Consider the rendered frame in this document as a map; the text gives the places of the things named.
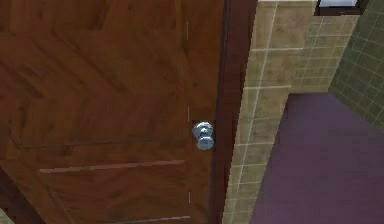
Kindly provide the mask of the silver round door knob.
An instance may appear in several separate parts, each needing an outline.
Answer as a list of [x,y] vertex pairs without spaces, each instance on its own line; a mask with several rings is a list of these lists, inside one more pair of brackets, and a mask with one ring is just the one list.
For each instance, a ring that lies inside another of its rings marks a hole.
[[196,138],[196,146],[200,150],[209,150],[214,146],[213,139],[213,126],[207,122],[202,121],[194,125],[192,134]]

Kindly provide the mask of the brown wooden room door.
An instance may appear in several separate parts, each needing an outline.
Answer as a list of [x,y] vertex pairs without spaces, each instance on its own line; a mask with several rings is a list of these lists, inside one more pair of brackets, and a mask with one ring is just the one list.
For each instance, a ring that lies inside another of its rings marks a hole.
[[223,224],[258,1],[0,0],[0,224]]

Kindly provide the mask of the black framed window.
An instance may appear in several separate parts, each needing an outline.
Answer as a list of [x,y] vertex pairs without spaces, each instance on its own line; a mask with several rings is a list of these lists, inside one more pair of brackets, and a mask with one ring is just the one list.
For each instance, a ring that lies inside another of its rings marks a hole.
[[315,16],[362,15],[370,0],[317,0]]

